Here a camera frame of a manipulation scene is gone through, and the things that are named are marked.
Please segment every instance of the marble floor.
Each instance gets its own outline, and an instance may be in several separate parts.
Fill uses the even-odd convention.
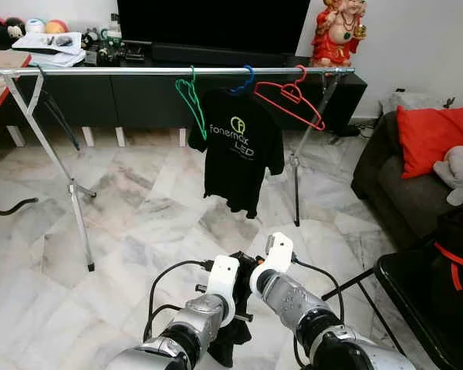
[[[292,223],[293,181],[266,176],[258,216],[231,214],[218,197],[202,198],[204,155],[178,147],[176,131],[127,132],[119,148],[115,133],[95,131],[96,147],[77,153],[58,133],[49,133],[68,171],[98,193],[83,198],[96,259],[88,273],[66,193],[66,184],[42,147],[0,147],[0,208],[38,197],[9,217],[0,217],[0,370],[103,369],[120,351],[140,343],[152,280],[185,259],[212,259],[244,251],[264,254],[267,236],[281,231],[302,260],[346,281],[394,250],[366,204],[350,190],[350,178],[366,140],[315,133],[301,160],[302,225]],[[285,133],[285,156],[301,133]],[[291,267],[291,275],[315,294],[332,289],[313,271]],[[155,304],[183,304],[206,273],[183,267],[168,275]],[[376,300],[409,358],[419,369],[435,368],[397,309],[373,278]],[[391,345],[358,288],[344,293],[346,323],[382,345]],[[329,300],[338,312],[336,298]],[[239,369],[297,368],[292,334],[255,298],[248,311],[253,339],[235,347]],[[171,319],[162,312],[158,333]],[[200,369],[220,369],[209,356]]]

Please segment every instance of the red statue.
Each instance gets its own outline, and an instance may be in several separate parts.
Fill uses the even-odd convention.
[[[367,28],[360,23],[367,4],[363,0],[324,0],[327,8],[317,16],[310,62],[315,67],[351,66],[350,53],[357,52]]]

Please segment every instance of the ball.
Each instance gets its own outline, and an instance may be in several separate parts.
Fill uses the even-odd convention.
[[[68,31],[66,24],[58,19],[46,23],[45,33],[64,33]]]

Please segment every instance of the soundbar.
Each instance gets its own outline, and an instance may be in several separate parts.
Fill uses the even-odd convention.
[[[283,67],[288,56],[154,42],[151,46],[151,58],[158,62],[184,62],[213,66],[242,67],[249,64],[254,67]]]

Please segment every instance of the blue hanger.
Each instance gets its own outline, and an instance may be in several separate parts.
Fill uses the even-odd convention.
[[[248,79],[247,81],[245,81],[245,84],[244,86],[239,86],[239,87],[236,87],[234,89],[230,89],[230,92],[231,93],[234,93],[234,94],[241,94],[241,93],[244,93],[245,91],[247,91],[247,88],[254,83],[254,79],[255,79],[255,73],[254,73],[254,69],[249,66],[248,64],[244,66],[244,68],[248,69],[250,71],[250,79]]]

